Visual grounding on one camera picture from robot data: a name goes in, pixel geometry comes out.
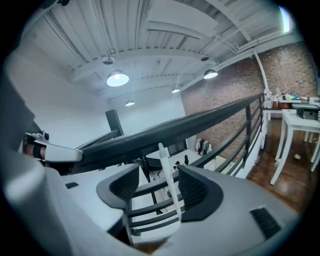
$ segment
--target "ceiling light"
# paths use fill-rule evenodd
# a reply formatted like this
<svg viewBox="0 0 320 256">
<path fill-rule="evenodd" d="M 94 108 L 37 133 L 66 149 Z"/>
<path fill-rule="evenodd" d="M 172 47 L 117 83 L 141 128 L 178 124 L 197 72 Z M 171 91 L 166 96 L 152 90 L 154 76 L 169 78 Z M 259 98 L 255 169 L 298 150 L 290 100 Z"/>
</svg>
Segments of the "ceiling light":
<svg viewBox="0 0 320 256">
<path fill-rule="evenodd" d="M 117 87 L 123 86 L 129 81 L 129 76 L 124 74 L 121 70 L 115 70 L 108 75 L 106 83 L 108 86 Z"/>
<path fill-rule="evenodd" d="M 133 100 L 128 100 L 125 104 L 126 107 L 136 104 Z"/>
<path fill-rule="evenodd" d="M 287 33 L 290 31 L 290 16 L 288 12 L 280 7 L 281 15 L 282 15 L 282 23 L 283 23 L 283 33 Z"/>
<path fill-rule="evenodd" d="M 213 69 L 208 69 L 206 72 L 204 72 L 204 79 L 210 79 L 210 78 L 215 78 L 218 75 L 216 71 Z"/>
<path fill-rule="evenodd" d="M 172 89 L 171 91 L 173 94 L 177 93 L 177 92 L 180 92 L 180 89 L 178 87 L 175 87 Z"/>
</svg>

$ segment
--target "wooden floor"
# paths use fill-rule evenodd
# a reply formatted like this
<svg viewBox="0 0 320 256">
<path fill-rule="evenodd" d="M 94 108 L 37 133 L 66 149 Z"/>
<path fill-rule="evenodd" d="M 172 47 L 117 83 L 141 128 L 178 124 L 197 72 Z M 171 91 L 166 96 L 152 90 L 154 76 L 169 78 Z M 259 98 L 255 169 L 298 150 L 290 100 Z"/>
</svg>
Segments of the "wooden floor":
<svg viewBox="0 0 320 256">
<path fill-rule="evenodd" d="M 247 178 L 287 203 L 298 213 L 302 213 L 318 182 L 319 166 L 314 172 L 310 171 L 312 165 L 310 159 L 318 135 L 316 134 L 312 143 L 309 143 L 304 142 L 304 132 L 294 132 L 286 163 L 276 183 L 271 185 L 270 181 L 276 171 L 275 158 L 280 141 L 281 125 L 281 120 L 271 120 L 269 122 L 263 153 Z M 300 160 L 294 159 L 295 154 L 300 155 Z"/>
</svg>

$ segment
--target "white wall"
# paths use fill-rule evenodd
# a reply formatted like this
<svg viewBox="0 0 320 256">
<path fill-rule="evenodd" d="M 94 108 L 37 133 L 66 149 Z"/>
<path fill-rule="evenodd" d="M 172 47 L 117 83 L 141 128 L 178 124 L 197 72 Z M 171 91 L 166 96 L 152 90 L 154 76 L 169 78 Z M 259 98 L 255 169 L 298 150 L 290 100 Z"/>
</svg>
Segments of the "white wall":
<svg viewBox="0 0 320 256">
<path fill-rule="evenodd" d="M 125 106 L 127 100 L 133 100 L 135 104 Z M 125 135 L 186 115 L 180 93 L 171 93 L 169 87 L 111 99 L 110 106 L 117 111 Z"/>
<path fill-rule="evenodd" d="M 108 103 L 68 82 L 68 72 L 34 44 L 25 42 L 4 69 L 50 143 L 74 148 L 110 131 Z"/>
</svg>

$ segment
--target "ceiling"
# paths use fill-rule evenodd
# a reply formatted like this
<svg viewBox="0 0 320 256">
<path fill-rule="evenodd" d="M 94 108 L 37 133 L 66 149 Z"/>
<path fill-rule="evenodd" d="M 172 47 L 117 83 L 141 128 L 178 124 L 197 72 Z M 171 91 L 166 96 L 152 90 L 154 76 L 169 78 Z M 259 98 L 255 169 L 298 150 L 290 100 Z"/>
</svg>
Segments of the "ceiling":
<svg viewBox="0 0 320 256">
<path fill-rule="evenodd" d="M 66 68 L 75 85 L 115 99 L 190 86 L 281 30 L 279 8 L 263 0 L 70 0 L 41 12 L 23 39 Z M 115 63 L 103 64 L 109 55 Z M 129 82 L 107 86 L 118 69 Z"/>
</svg>

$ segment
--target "brick wall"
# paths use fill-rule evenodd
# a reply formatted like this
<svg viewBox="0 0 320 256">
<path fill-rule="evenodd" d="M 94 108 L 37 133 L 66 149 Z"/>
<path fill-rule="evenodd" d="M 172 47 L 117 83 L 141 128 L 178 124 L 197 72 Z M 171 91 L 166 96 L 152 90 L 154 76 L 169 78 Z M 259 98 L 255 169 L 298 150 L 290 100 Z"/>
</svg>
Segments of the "brick wall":
<svg viewBox="0 0 320 256">
<path fill-rule="evenodd" d="M 311 55 L 302 43 L 291 43 L 259 54 L 269 89 L 288 94 L 317 96 Z"/>
<path fill-rule="evenodd" d="M 279 87 L 286 93 L 300 93 L 302 96 L 317 95 L 312 62 L 302 43 L 274 48 L 260 53 L 259 57 L 266 73 L 269 88 L 273 92 Z M 219 70 L 218 73 L 217 77 L 201 80 L 181 93 L 186 115 L 216 108 L 250 95 L 262 93 L 264 90 L 261 71 L 255 57 L 227 66 Z M 213 147 L 217 147 L 243 124 L 245 118 L 245 111 L 241 110 L 227 120 L 201 132 L 197 138 L 208 140 Z M 230 156 L 244 139 L 245 132 L 246 130 L 220 155 L 224 158 Z"/>
</svg>

